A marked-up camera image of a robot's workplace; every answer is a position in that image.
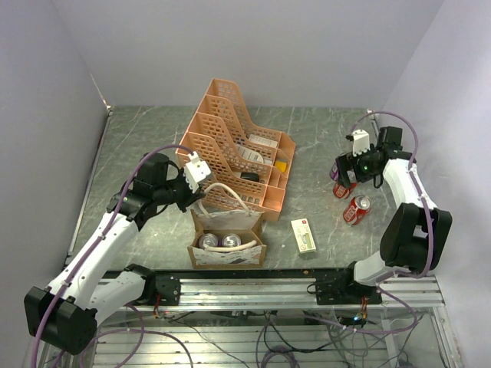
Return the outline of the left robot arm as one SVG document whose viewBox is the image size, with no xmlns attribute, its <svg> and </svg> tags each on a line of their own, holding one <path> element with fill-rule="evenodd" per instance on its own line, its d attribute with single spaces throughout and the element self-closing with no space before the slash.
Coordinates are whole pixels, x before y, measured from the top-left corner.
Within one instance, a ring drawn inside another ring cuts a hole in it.
<svg viewBox="0 0 491 368">
<path fill-rule="evenodd" d="M 211 170 L 197 152 L 168 179 L 168 156 L 145 155 L 121 190 L 113 195 L 100 224 L 71 263 L 47 287 L 32 287 L 24 299 L 28 331 L 36 343 L 45 342 L 78 355 L 99 325 L 125 304 L 149 304 L 157 293 L 156 275 L 130 264 L 102 285 L 122 248 L 141 231 L 159 209 L 176 205 L 185 212 L 203 198 L 203 183 Z"/>
</svg>

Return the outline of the purple Fanta can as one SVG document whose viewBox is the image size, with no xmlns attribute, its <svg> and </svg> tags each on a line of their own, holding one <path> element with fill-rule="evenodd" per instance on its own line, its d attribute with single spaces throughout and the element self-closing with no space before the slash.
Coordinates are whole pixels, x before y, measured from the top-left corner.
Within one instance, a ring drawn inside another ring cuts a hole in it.
<svg viewBox="0 0 491 368">
<path fill-rule="evenodd" d="M 199 237 L 198 246 L 203 250 L 215 248 L 219 246 L 219 239 L 212 233 L 206 233 Z"/>
</svg>

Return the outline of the red soda can front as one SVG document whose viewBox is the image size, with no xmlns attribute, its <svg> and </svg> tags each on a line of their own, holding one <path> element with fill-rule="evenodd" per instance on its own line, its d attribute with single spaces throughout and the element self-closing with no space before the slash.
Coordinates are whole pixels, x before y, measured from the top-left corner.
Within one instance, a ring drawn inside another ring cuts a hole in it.
<svg viewBox="0 0 491 368">
<path fill-rule="evenodd" d="M 349 225 L 357 225 L 371 211 L 372 201 L 368 196 L 357 195 L 343 211 L 343 219 Z"/>
</svg>

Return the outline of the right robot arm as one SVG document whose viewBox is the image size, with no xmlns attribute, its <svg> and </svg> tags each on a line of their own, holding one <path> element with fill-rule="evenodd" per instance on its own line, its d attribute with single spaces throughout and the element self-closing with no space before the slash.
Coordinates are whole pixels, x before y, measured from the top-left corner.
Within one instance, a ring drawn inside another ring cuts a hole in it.
<svg viewBox="0 0 491 368">
<path fill-rule="evenodd" d="M 381 238 L 379 250 L 349 266 L 338 285 L 339 297 L 349 303 L 362 298 L 394 275 L 421 278 L 438 265 L 453 222 L 452 215 L 430 199 L 417 173 L 414 154 L 403 150 L 403 130 L 381 128 L 372 144 L 368 132 L 355 130 L 347 138 L 352 148 L 336 158 L 337 183 L 388 184 L 397 207 Z"/>
</svg>

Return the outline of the purple soda can front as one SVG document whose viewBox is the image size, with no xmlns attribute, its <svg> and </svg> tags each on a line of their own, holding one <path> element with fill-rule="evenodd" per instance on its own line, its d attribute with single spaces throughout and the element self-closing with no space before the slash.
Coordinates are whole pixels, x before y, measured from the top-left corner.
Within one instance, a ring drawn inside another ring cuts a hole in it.
<svg viewBox="0 0 491 368">
<path fill-rule="evenodd" d="M 221 241 L 221 245 L 224 248 L 234 248 L 240 246 L 241 244 L 242 244 L 242 239 L 237 234 L 234 233 L 225 235 Z"/>
</svg>

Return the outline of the brown canvas tote bag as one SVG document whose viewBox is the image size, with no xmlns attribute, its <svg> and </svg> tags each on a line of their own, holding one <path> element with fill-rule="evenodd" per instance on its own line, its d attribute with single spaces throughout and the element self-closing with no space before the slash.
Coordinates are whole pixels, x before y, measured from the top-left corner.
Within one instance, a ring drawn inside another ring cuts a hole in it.
<svg viewBox="0 0 491 368">
<path fill-rule="evenodd" d="M 198 202 L 200 212 L 192 210 L 195 225 L 193 243 L 187 247 L 192 267 L 197 270 L 239 270 L 261 268 L 267 245 L 261 239 L 264 213 L 250 209 L 232 188 L 213 183 L 204 192 L 222 189 L 233 197 L 238 209 L 208 212 Z"/>
</svg>

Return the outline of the red soda can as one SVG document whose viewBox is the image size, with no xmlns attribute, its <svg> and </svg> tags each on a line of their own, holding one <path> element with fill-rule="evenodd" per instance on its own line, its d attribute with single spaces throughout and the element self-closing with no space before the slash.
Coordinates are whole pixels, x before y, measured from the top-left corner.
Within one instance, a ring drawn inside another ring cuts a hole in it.
<svg viewBox="0 0 491 368">
<path fill-rule="evenodd" d="M 354 191 L 354 189 L 356 188 L 357 186 L 357 183 L 356 182 L 353 182 L 352 184 L 350 184 L 348 187 L 344 187 L 342 186 L 341 184 L 339 183 L 335 183 L 334 184 L 334 187 L 332 189 L 332 192 L 334 194 L 334 196 L 338 199 L 346 199 L 348 198 L 351 193 Z"/>
<path fill-rule="evenodd" d="M 343 219 L 349 225 L 357 225 L 371 211 L 372 201 L 368 196 L 357 195 L 343 211 Z"/>
</svg>

